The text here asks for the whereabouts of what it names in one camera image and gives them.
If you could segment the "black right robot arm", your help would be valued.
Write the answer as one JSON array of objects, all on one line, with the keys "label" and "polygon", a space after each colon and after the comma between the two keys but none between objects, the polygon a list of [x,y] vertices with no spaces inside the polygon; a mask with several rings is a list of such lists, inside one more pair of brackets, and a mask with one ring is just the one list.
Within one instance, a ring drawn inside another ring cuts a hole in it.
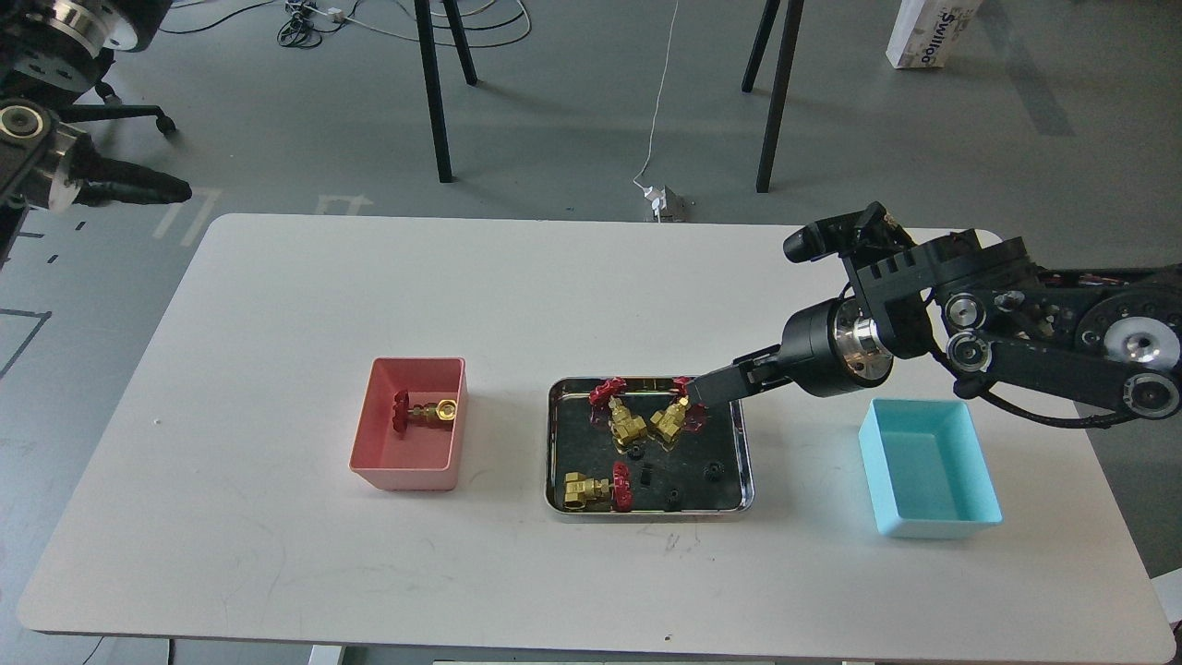
[{"label": "black right robot arm", "polygon": [[840,257],[849,291],[803,308],[779,344],[687,383],[694,405],[798,384],[829,397],[877,387],[896,359],[931,357],[954,393],[1061,429],[1178,413],[1178,265],[1051,270],[1022,240],[975,232],[916,243],[878,202],[806,224],[792,262]]}]

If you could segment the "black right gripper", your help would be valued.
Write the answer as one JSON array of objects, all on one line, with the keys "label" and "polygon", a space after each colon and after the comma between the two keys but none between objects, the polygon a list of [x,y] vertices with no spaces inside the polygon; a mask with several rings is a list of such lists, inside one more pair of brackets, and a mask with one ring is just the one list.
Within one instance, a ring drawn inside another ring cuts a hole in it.
[{"label": "black right gripper", "polygon": [[725,405],[751,396],[751,389],[774,389],[795,382],[795,366],[803,356],[785,353],[781,345],[771,345],[734,359],[727,366],[699,374],[686,384],[686,395],[694,405]]}]

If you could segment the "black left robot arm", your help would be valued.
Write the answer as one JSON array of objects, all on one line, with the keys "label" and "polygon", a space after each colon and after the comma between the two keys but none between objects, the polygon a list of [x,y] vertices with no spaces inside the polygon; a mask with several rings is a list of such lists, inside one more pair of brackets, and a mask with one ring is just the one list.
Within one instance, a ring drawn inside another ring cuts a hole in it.
[{"label": "black left robot arm", "polygon": [[117,52],[151,45],[168,1],[5,1],[1,30],[1,236],[11,252],[32,208],[173,206],[191,185],[144,165],[102,156],[80,123],[151,116],[163,133],[173,117],[156,105],[115,100],[104,76]]}]

